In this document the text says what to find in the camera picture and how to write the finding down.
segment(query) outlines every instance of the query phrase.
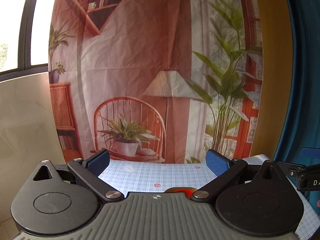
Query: blue curtain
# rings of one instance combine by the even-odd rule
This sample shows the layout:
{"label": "blue curtain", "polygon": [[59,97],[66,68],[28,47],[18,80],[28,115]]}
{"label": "blue curtain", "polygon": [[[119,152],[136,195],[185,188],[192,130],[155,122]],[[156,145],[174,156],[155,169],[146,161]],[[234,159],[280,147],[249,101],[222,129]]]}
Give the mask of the blue curtain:
{"label": "blue curtain", "polygon": [[[293,37],[292,84],[274,160],[313,165],[320,159],[301,157],[300,150],[320,148],[320,0],[287,1]],[[319,199],[319,191],[308,196],[318,214]]]}

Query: lamp shade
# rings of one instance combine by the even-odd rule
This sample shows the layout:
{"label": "lamp shade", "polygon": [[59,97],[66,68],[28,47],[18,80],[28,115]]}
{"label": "lamp shade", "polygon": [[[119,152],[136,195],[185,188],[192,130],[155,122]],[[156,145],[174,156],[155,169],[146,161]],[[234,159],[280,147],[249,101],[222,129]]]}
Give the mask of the lamp shade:
{"label": "lamp shade", "polygon": [[177,71],[160,71],[147,87],[144,96],[201,99]]}

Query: green plant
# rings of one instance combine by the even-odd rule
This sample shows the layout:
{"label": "green plant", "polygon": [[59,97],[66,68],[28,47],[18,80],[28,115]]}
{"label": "green plant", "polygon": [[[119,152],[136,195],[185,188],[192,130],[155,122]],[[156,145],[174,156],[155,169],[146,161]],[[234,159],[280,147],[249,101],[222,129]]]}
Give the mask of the green plant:
{"label": "green plant", "polygon": [[7,53],[8,53],[8,44],[6,43],[0,44],[0,69],[3,68],[4,64],[7,61]]}
{"label": "green plant", "polygon": [[58,30],[55,30],[53,28],[53,25],[51,23],[50,25],[50,34],[49,34],[49,50],[48,50],[48,55],[49,55],[49,59],[50,59],[50,71],[52,71],[52,57],[53,54],[55,52],[55,50],[57,49],[57,47],[60,44],[63,44],[65,46],[69,46],[69,43],[65,40],[66,38],[73,38],[73,36],[68,35],[67,33],[69,32],[69,30],[66,31],[62,31],[64,25],[62,25],[62,27]]}
{"label": "green plant", "polygon": [[56,69],[58,70],[59,74],[64,74],[66,72],[66,70],[64,69],[63,63],[62,62],[56,62]]}
{"label": "green plant", "polygon": [[114,120],[107,120],[107,125],[110,130],[101,130],[98,132],[108,136],[107,141],[114,140],[124,143],[138,143],[141,145],[142,142],[149,140],[160,139],[151,134],[151,131],[145,129],[141,124],[126,120],[122,115],[119,116],[119,122]]}
{"label": "green plant", "polygon": [[190,157],[190,160],[187,160],[187,163],[188,164],[191,164],[191,163],[201,163],[201,161],[199,161],[197,158],[194,158],[194,157]]}
{"label": "green plant", "polygon": [[211,149],[222,154],[224,139],[227,132],[240,122],[240,118],[248,121],[247,116],[235,108],[235,102],[241,98],[247,98],[243,90],[245,75],[252,77],[249,73],[241,70],[238,66],[244,53],[259,53],[260,49],[252,48],[250,50],[241,49],[241,33],[243,31],[243,14],[240,6],[234,8],[231,3],[225,0],[216,0],[216,3],[209,3],[214,10],[218,12],[223,19],[223,25],[219,25],[214,18],[210,21],[215,29],[213,33],[216,41],[221,46],[227,57],[228,66],[217,65],[205,55],[193,52],[208,68],[212,74],[204,74],[207,83],[218,95],[217,113],[212,108],[214,95],[208,93],[200,85],[193,81],[187,81],[189,86],[202,98],[202,101],[208,104],[213,117],[213,123],[207,124],[205,133],[212,137]]}

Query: ribbed gray surface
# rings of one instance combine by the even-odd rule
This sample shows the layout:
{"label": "ribbed gray surface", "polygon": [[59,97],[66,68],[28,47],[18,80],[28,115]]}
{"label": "ribbed gray surface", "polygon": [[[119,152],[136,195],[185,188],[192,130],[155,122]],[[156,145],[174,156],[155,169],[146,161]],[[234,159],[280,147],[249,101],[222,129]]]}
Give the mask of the ribbed gray surface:
{"label": "ribbed gray surface", "polygon": [[[21,233],[15,240],[40,240]],[[118,203],[104,205],[86,227],[46,240],[253,240],[226,227],[209,204],[196,203],[184,193],[130,193]],[[294,233],[268,238],[297,240]]]}

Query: white flower pot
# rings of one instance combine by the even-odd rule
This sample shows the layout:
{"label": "white flower pot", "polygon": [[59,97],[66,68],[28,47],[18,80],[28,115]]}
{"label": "white flower pot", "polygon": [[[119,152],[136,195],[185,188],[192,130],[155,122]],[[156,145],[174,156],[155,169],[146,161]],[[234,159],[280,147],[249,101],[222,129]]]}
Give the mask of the white flower pot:
{"label": "white flower pot", "polygon": [[138,149],[137,143],[124,143],[115,141],[115,147],[119,154],[134,157]]}

